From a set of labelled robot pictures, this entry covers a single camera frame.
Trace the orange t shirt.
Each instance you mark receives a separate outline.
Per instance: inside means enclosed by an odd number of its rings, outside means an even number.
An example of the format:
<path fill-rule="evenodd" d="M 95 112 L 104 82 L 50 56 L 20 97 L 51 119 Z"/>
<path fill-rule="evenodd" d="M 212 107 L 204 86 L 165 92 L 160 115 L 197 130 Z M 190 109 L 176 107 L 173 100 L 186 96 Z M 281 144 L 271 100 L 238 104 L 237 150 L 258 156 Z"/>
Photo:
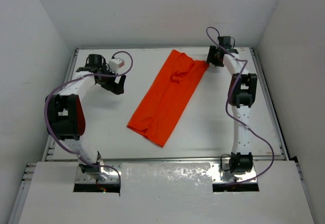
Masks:
<path fill-rule="evenodd" d="M 172 50 L 127 127 L 164 147 L 207 68 L 205 61 Z"/>

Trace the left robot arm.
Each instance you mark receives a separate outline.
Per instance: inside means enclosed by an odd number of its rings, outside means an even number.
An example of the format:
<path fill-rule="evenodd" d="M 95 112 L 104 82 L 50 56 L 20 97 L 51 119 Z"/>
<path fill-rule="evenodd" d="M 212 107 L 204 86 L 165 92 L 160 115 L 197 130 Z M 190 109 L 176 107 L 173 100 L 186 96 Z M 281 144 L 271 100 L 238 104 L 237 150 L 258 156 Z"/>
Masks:
<path fill-rule="evenodd" d="M 125 61 L 112 56 L 106 60 L 100 54 L 90 54 L 85 65 L 76 69 L 71 81 L 56 88 L 46 98 L 45 120 L 48 133 L 67 152 L 75 155 L 82 173 L 104 181 L 117 173 L 105 166 L 101 154 L 91 147 L 85 136 L 86 120 L 81 101 L 95 85 L 115 95 L 124 93 L 126 73 L 119 74 Z"/>

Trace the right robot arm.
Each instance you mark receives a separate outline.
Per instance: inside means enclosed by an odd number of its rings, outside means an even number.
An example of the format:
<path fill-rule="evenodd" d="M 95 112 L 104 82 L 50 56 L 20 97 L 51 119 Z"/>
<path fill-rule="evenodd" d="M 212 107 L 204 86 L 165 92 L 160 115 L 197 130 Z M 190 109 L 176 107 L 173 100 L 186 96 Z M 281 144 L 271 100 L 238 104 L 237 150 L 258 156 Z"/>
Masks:
<path fill-rule="evenodd" d="M 256 98 L 257 74 L 247 70 L 247 61 L 239 58 L 238 51 L 231 44 L 232 39 L 230 36 L 219 36 L 218 44 L 210 46 L 206 62 L 216 67 L 226 67 L 231 75 L 226 106 L 232 110 L 234 142 L 227 171 L 239 175 L 250 172 L 253 167 L 249 116 Z"/>

